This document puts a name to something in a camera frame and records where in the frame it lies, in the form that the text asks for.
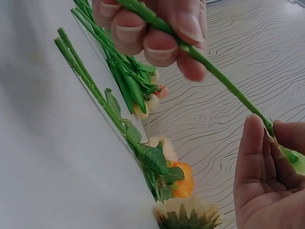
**flower head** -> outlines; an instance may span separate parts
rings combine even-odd
[[[139,105],[138,104],[134,104],[133,105],[133,113],[140,119],[147,119],[148,118],[148,115],[149,115],[149,108],[147,106],[147,104],[145,103],[145,106],[146,106],[146,114],[144,114]]]
[[[198,196],[158,201],[153,214],[161,228],[214,229],[227,222],[216,204],[208,205]]]
[[[184,173],[184,180],[178,180],[174,183],[172,189],[174,197],[185,198],[192,195],[194,190],[194,179],[192,167],[183,162],[172,161],[170,167],[179,167]]]
[[[155,94],[159,99],[164,99],[164,98],[167,96],[167,94],[168,94],[168,88],[167,88],[167,86],[161,84],[161,85],[158,85],[158,88],[161,89],[161,91],[159,92],[159,91],[155,90],[155,91],[154,91],[154,94]]]
[[[169,138],[162,136],[151,137],[147,145],[151,147],[157,147],[159,142],[162,142],[163,154],[165,159],[169,161],[178,161],[177,154],[175,153],[175,149]]]
[[[155,70],[155,71],[153,72],[153,75],[150,75],[150,79],[151,79],[151,82],[152,82],[152,83],[158,82],[159,79],[160,79],[159,72],[158,72],[157,70]]]
[[[147,101],[147,106],[150,110],[154,110],[158,108],[160,105],[160,101],[158,97],[155,94],[150,94],[149,95],[149,100]]]

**finger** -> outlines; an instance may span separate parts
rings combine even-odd
[[[305,155],[305,123],[282,123],[278,120],[273,125],[278,143],[286,148]]]
[[[177,66],[183,75],[191,81],[201,82],[207,75],[205,66],[183,51],[179,52]]]
[[[269,146],[269,139],[267,136],[267,132],[264,129],[264,137],[263,137],[263,145],[262,145],[262,152],[263,155],[262,161],[261,161],[261,181],[266,182],[267,181],[267,175],[266,175],[266,168],[265,168],[265,155],[270,153],[270,146]]]
[[[264,194],[261,185],[261,154],[264,125],[255,114],[244,124],[235,170],[234,199],[236,213],[249,201]]]
[[[92,1],[93,16],[96,24],[109,29],[115,14],[121,6],[116,0],[94,0]]]
[[[277,180],[277,173],[273,158],[271,156],[271,151],[277,150],[275,147],[274,140],[271,137],[268,137],[267,134],[264,138],[267,138],[268,141],[268,150],[264,151],[264,165],[266,172],[266,182],[268,186],[272,188],[273,191],[286,191],[287,188],[282,183]]]
[[[121,10],[113,18],[111,29],[114,45],[121,53],[136,55],[143,50],[146,23],[138,15]]]
[[[305,177],[297,174],[289,160],[284,156],[281,149],[275,142],[271,145],[271,156],[274,161],[274,166],[277,171],[277,177],[280,183],[286,186],[287,189],[299,188],[304,183]]]
[[[168,21],[185,42],[196,45],[204,41],[199,0],[167,0],[159,4],[159,16]]]
[[[143,44],[146,59],[157,67],[167,67],[173,64],[179,53],[176,40],[162,31],[149,31]]]

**bundle of stems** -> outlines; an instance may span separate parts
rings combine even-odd
[[[74,2],[77,7],[71,12],[100,44],[128,110],[133,114],[133,105],[137,104],[146,114],[145,101],[150,99],[150,94],[160,91],[158,85],[151,82],[151,77],[157,74],[156,67],[140,63],[132,56],[120,54],[110,39],[110,31],[96,25],[88,1],[74,0]]]

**fingernail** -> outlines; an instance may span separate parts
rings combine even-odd
[[[176,51],[176,48],[168,49],[168,50],[156,50],[156,49],[150,49],[147,48],[147,54],[157,60],[168,60],[172,57],[173,53]]]
[[[251,118],[252,114],[249,114],[247,117],[246,117],[246,121]]]
[[[116,27],[116,35],[117,37],[125,43],[133,43],[136,42],[141,36],[141,29],[143,29],[143,25],[138,27]]]
[[[102,2],[100,6],[100,14],[106,18],[112,18],[119,8],[120,5],[110,5]]]
[[[199,21],[195,16],[189,13],[181,14],[178,17],[178,23],[179,31],[185,36],[191,38],[196,42],[204,41]]]

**pink flower bud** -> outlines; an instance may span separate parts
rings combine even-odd
[[[161,84],[161,85],[158,85],[158,88],[161,89],[161,91],[159,92],[159,91],[155,90],[155,91],[154,91],[154,94],[155,94],[159,99],[164,99],[164,98],[167,96],[167,94],[168,94],[168,88],[167,88],[167,86]]]

